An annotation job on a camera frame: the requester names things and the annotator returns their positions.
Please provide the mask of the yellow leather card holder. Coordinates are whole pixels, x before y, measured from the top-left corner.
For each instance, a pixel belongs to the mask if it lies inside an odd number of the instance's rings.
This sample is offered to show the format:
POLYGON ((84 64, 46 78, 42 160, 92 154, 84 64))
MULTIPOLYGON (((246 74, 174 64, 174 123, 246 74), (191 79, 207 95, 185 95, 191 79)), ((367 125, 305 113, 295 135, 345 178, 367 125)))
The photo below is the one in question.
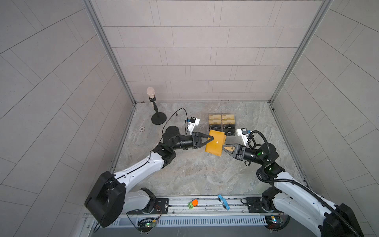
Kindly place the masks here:
POLYGON ((223 152, 223 145, 225 144, 227 136, 224 132, 210 130, 209 136, 213 137, 213 140, 206 144, 205 152, 221 157, 223 152))

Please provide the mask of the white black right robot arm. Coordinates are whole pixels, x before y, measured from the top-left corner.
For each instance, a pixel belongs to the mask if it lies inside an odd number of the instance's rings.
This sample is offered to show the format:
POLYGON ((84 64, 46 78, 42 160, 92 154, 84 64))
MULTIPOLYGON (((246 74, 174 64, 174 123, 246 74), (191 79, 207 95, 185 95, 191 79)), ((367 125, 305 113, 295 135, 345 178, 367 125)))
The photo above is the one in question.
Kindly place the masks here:
POLYGON ((362 237, 353 210, 337 205, 295 180, 276 163, 276 148, 265 143, 257 149, 240 144, 223 145, 223 151, 246 165, 260 165, 256 175, 271 188, 262 194, 265 211, 278 210, 295 219, 318 237, 362 237))

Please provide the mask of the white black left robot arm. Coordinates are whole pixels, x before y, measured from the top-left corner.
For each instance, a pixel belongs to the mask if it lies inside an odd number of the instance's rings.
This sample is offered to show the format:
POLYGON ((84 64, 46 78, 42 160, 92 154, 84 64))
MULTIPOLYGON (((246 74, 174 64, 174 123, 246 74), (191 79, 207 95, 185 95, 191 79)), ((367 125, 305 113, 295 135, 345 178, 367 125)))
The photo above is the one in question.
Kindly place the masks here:
POLYGON ((131 189, 168 166, 175 159, 177 149, 198 149, 213 139, 213 136, 201 132, 181 135, 178 127, 170 126, 145 159, 114 174, 109 171, 102 173, 84 203, 97 220, 97 226, 105 228, 122 213, 132 210, 153 210, 156 197, 149 189, 142 188, 136 192, 131 189))

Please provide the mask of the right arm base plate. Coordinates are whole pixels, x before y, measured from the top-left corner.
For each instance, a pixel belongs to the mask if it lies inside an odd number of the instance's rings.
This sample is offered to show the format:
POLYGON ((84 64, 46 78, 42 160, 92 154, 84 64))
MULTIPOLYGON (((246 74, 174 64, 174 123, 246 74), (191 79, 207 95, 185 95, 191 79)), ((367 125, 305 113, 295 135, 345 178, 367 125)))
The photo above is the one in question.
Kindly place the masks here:
POLYGON ((279 213, 275 208, 273 200, 268 197, 246 197, 241 203, 248 207, 250 213, 279 213))

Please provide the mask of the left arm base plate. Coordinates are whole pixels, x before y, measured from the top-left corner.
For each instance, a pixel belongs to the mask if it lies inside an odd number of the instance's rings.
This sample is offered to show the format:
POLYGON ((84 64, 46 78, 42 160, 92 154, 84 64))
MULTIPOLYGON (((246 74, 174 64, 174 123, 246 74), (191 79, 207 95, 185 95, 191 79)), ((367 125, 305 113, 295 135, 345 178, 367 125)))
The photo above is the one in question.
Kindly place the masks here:
POLYGON ((158 215, 158 214, 167 214, 169 206, 169 198, 156 198, 153 205, 153 209, 150 212, 144 210, 132 210, 129 211, 129 215, 158 215))

